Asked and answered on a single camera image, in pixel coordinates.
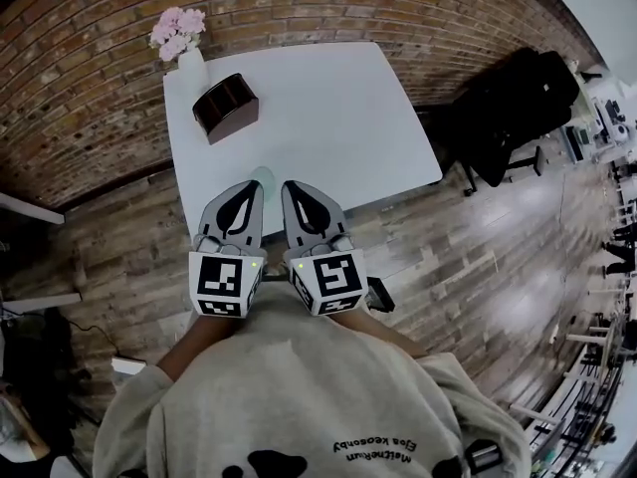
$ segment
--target cable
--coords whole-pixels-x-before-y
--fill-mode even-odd
[[[568,284],[568,275],[570,274],[570,271],[568,270],[568,250],[567,248],[564,246],[564,225],[561,222],[561,215],[562,215],[562,210],[564,208],[564,191],[566,188],[566,172],[564,173],[564,176],[562,178],[562,182],[561,182],[561,199],[559,201],[559,216],[557,218],[557,225],[559,227],[559,241],[560,241],[560,247],[564,252],[564,269],[565,269],[565,274],[563,276],[561,276],[561,283],[562,283],[562,290],[561,290],[561,299],[559,300],[559,306],[557,307],[557,314],[556,314],[556,322],[555,322],[555,326],[553,327],[550,339],[549,339],[549,343],[551,345],[553,345],[555,343],[555,339],[559,333],[559,321],[561,319],[561,314],[564,308],[564,300],[566,298],[566,286]]]
[[[27,317],[27,316],[32,316],[32,317],[42,317],[43,319],[45,318],[44,315],[42,314],[37,314],[37,313],[26,313],[26,314],[18,314],[16,312],[13,312],[7,308],[4,308],[4,306],[2,305],[2,303],[0,302],[0,314],[3,314],[4,312],[7,312],[8,314],[11,314],[15,317]],[[70,325],[75,326],[76,328],[78,328],[80,331],[82,332],[88,332],[90,330],[98,330],[100,333],[102,333],[104,335],[104,338],[108,341],[109,344],[112,345],[112,347],[115,349],[115,354],[117,356],[119,356],[120,352],[119,352],[119,347],[116,345],[116,343],[110,339],[110,337],[106,334],[106,331],[104,331],[102,328],[100,328],[100,326],[89,326],[88,328],[83,328],[82,326],[80,326],[78,323],[71,321],[70,319],[67,319],[65,316],[63,316],[62,314],[60,314],[60,317],[62,317],[65,321],[67,321]]]

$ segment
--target brick wall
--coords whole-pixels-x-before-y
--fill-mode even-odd
[[[0,189],[55,207],[170,157],[174,65],[146,44],[175,5],[206,11],[206,58],[375,41],[414,104],[525,45],[598,57],[559,0],[17,0],[0,15]]]

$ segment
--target pink flower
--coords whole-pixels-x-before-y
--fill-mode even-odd
[[[157,23],[154,27],[152,27],[152,34],[150,34],[150,42],[158,44],[158,45],[162,45],[168,39],[174,36],[176,33],[177,33],[177,30],[174,27]]]
[[[205,16],[205,13],[196,9],[166,9],[152,28],[150,46],[159,48],[159,56],[165,62],[193,50],[199,44],[199,34],[206,30],[203,22]]]
[[[179,7],[169,7],[161,14],[159,18],[159,25],[175,27],[177,25],[177,21],[183,15],[183,10]]]
[[[161,60],[164,62],[169,62],[180,53],[186,51],[189,43],[190,38],[180,35],[172,36],[159,48],[159,57],[161,57]]]
[[[203,24],[205,14],[196,9],[188,9],[178,19],[177,26],[182,34],[199,34],[206,30]]]

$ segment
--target white table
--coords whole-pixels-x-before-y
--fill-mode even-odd
[[[164,77],[170,146],[191,236],[206,204],[251,178],[274,173],[264,235],[283,230],[281,185],[306,182],[350,209],[430,184],[440,166],[412,106],[373,43],[275,48],[206,63],[210,82],[241,73],[260,101],[259,120],[208,144],[178,71]]]

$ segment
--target sleeve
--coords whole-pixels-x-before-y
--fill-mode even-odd
[[[451,354],[417,360],[452,404],[468,446],[476,439],[497,442],[505,458],[505,476],[531,475],[531,449],[520,425],[480,393]]]
[[[147,366],[128,380],[106,410],[98,431],[93,476],[113,478],[146,468],[146,428],[153,407],[172,386],[157,366]]]

